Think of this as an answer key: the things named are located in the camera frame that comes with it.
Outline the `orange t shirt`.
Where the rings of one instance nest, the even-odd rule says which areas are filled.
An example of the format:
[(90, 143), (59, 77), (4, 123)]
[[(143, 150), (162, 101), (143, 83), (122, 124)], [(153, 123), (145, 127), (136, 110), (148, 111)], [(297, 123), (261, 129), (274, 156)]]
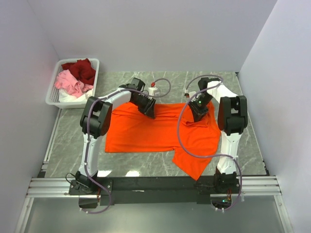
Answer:
[(216, 153), (221, 136), (213, 103), (207, 108), (207, 115), (194, 122), (190, 108), (182, 103), (156, 104), (155, 119), (125, 103), (112, 112), (105, 152), (173, 150), (172, 162), (197, 180), (210, 163), (210, 155)]

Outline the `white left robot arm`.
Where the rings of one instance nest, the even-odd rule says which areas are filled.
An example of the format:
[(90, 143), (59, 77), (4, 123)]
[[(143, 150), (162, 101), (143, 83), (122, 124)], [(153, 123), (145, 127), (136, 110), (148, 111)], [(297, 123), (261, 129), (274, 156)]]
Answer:
[(80, 119), (84, 147), (80, 167), (75, 173), (78, 188), (86, 195), (92, 195), (98, 190), (98, 156), (100, 144), (107, 134), (112, 118), (112, 112), (125, 104), (134, 104), (140, 113), (154, 119), (156, 100), (143, 93), (145, 83), (133, 78), (128, 84), (119, 86), (112, 93), (102, 97), (90, 97), (85, 105)]

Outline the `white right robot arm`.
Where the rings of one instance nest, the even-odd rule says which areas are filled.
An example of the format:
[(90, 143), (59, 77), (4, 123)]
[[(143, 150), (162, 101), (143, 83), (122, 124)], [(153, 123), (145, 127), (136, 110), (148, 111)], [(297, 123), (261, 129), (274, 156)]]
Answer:
[(217, 124), (221, 131), (221, 156), (214, 174), (213, 188), (223, 194), (228, 190), (240, 186), (237, 179), (238, 145), (241, 135), (248, 124), (247, 98), (230, 91), (218, 75), (200, 75), (198, 80), (200, 90), (205, 92), (189, 93), (185, 89), (185, 96), (191, 98), (189, 107), (195, 122), (203, 119), (208, 113), (207, 104), (215, 99), (219, 104)]

